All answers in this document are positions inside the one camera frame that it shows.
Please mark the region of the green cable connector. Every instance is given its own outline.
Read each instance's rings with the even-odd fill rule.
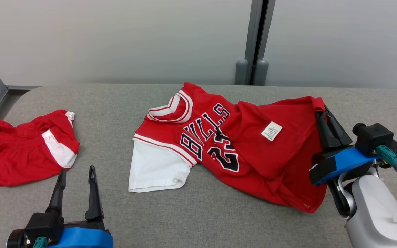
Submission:
[[[391,165],[397,171],[397,154],[390,150],[387,146],[381,145],[376,148],[376,154],[382,160]]]
[[[38,237],[34,243],[33,248],[47,248],[49,242],[46,237]]]

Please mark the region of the red jersey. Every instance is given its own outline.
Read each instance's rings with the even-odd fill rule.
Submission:
[[[312,155],[322,150],[316,111],[324,111],[321,98],[232,104],[184,83],[137,129],[128,190],[179,188],[199,162],[227,185],[313,213],[326,193],[309,180]]]

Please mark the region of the red shorts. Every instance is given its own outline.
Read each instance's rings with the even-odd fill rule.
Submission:
[[[0,120],[0,187],[58,175],[76,159],[74,113],[57,110],[13,127]]]

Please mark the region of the white wall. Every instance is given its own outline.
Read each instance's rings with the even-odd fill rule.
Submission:
[[[266,85],[397,88],[397,0],[276,0]]]
[[[233,84],[250,0],[0,0],[0,77]]]

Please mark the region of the gray fabric surface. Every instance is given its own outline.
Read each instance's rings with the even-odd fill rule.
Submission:
[[[192,168],[181,189],[129,193],[128,176],[135,130],[148,108],[165,105],[179,85],[76,84],[34,89],[16,103],[6,120],[13,125],[57,109],[76,113],[81,143],[67,174],[65,221],[84,219],[90,165],[96,166],[105,226],[115,247],[350,247],[343,220],[328,193],[314,214],[277,206],[235,190],[202,165]],[[397,140],[397,92],[375,89],[204,86],[232,102],[267,104],[312,95],[326,105],[355,138],[354,124],[382,123]],[[397,199],[397,173],[381,177]],[[0,247],[13,229],[44,211],[56,177],[0,188]]]

